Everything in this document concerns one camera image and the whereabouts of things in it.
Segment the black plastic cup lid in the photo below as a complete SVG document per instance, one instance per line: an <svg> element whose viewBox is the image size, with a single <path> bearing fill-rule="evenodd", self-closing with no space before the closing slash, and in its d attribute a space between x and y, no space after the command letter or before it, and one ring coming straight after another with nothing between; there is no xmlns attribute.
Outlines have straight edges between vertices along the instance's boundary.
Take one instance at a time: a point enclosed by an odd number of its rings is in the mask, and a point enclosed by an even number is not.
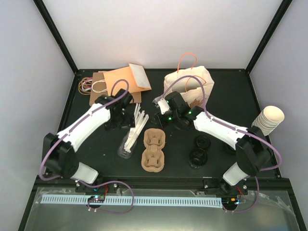
<svg viewBox="0 0 308 231"><path fill-rule="evenodd" d="M210 139L204 135L199 135L194 139L194 145L197 148L200 148L203 150L206 150L207 148L209 148L210 144L211 144Z"/></svg>

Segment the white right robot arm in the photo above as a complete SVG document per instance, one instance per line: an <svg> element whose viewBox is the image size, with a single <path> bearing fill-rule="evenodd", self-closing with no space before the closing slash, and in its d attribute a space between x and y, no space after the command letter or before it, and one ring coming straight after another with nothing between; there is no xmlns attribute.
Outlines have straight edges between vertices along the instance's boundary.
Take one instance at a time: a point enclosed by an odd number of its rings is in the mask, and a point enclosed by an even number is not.
<svg viewBox="0 0 308 231"><path fill-rule="evenodd" d="M153 103L160 109L155 116L162 127L174 124L179 129L195 128L221 140L235 151L236 162L219 181L219 189L224 194L234 191L241 180L255 177L273 156L258 127L239 127L206 113L200 106L190 107L176 91L155 98Z"/></svg>

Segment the brown pulp cup carrier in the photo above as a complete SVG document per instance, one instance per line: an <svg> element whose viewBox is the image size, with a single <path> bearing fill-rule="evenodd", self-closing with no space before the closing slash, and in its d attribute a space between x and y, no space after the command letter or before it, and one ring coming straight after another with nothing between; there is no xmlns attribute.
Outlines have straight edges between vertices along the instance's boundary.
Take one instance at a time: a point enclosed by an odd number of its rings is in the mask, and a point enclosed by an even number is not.
<svg viewBox="0 0 308 231"><path fill-rule="evenodd" d="M141 166L147 172L160 172L165 166L165 155L162 149L166 143L165 132L161 129L150 128L144 132L143 143L145 150L141 156Z"/></svg>

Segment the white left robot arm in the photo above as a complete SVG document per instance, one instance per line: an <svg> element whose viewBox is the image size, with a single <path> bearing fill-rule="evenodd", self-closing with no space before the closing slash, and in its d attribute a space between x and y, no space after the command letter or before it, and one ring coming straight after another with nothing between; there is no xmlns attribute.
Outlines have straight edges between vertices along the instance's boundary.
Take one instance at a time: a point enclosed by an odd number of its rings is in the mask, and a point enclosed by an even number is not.
<svg viewBox="0 0 308 231"><path fill-rule="evenodd" d="M114 96L98 97L90 109L72 125L57 134L49 133L43 140L43 160L39 168L41 180L59 177L81 181L92 192L103 188L99 172L79 161L77 151L82 143L100 126L106 131L133 127L134 116L126 111L132 95L120 89Z"/></svg>

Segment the printed white paper bag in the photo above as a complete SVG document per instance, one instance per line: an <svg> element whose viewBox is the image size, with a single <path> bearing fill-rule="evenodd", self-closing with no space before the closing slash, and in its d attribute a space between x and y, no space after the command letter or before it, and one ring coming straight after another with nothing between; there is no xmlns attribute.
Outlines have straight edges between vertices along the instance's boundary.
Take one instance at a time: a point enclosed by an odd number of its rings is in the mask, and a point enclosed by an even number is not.
<svg viewBox="0 0 308 231"><path fill-rule="evenodd" d="M190 107L203 107L207 103L215 84L210 72L204 66L197 66L197 56L191 52L184 53L195 58L191 67L180 68L181 60L175 72L167 74L164 79L164 91L168 94L177 91Z"/></svg>

